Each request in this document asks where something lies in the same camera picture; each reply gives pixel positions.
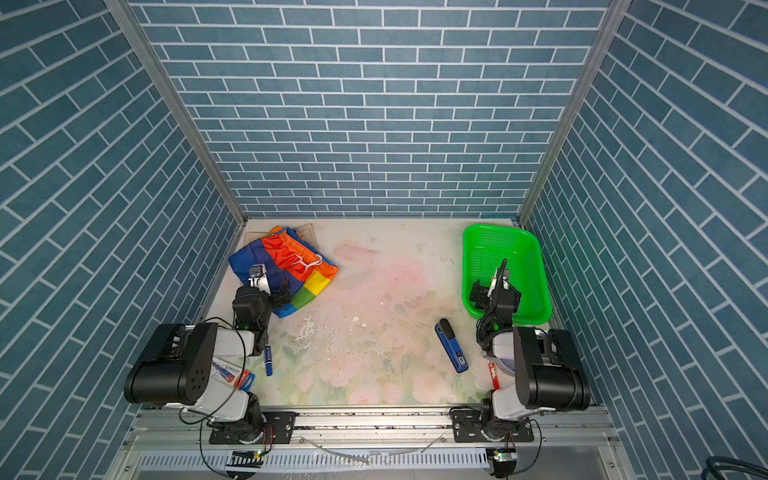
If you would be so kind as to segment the multicolour shorts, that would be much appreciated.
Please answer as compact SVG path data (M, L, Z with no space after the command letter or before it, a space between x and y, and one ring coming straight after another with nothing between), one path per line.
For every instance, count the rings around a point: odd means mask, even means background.
M228 263L243 285L250 283L250 269L263 265L266 272L261 279L267 282L272 294L288 286L291 300L272 309L279 318L290 316L312 302L339 271L295 229L280 226L240 248L228 258Z

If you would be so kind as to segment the beige shorts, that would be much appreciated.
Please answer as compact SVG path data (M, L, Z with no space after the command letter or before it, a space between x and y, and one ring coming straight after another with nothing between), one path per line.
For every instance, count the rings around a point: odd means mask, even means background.
M306 223L297 227L293 227L293 230L297 233L297 235L300 237L300 239L310 245L311 247L318 249L318 242L317 242L317 236L315 232L314 225L311 223ZM250 244L253 241L259 240L262 237L267 236L268 234L276 233L275 229L272 229L270 231L248 231L243 234L243 241L242 245L245 246L247 244Z

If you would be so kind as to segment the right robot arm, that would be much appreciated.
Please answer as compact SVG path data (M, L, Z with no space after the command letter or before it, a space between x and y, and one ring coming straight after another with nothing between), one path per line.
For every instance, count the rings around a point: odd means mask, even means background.
M482 311L476 342L493 367L514 377L512 386L489 392L479 428L491 440L517 439L524 422L549 412L583 411L592 392L575 342L563 329L542 330L514 321L522 294L508 281L475 282L469 301Z

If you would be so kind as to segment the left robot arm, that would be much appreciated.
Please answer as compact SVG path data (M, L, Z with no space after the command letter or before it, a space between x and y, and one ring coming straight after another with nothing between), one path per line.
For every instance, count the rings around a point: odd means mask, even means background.
M291 300L287 282L272 288L253 278L237 289L231 322L211 317L194 326L158 326L125 380L125 399L186 408L213 429L253 442L266 418L251 392L253 375L234 361L262 356L266 372L272 373L269 321L275 309Z

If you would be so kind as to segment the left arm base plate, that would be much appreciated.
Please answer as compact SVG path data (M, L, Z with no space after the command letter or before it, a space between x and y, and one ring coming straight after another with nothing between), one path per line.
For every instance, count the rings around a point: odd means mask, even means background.
M236 422L212 422L211 445L289 444L293 435L297 413L293 411L267 411L247 414Z

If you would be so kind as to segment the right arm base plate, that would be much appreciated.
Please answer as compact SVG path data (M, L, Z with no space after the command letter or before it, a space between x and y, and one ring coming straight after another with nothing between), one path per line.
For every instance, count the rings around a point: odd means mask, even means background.
M454 407L448 412L456 443L529 443L534 433L528 421L500 420L471 407Z

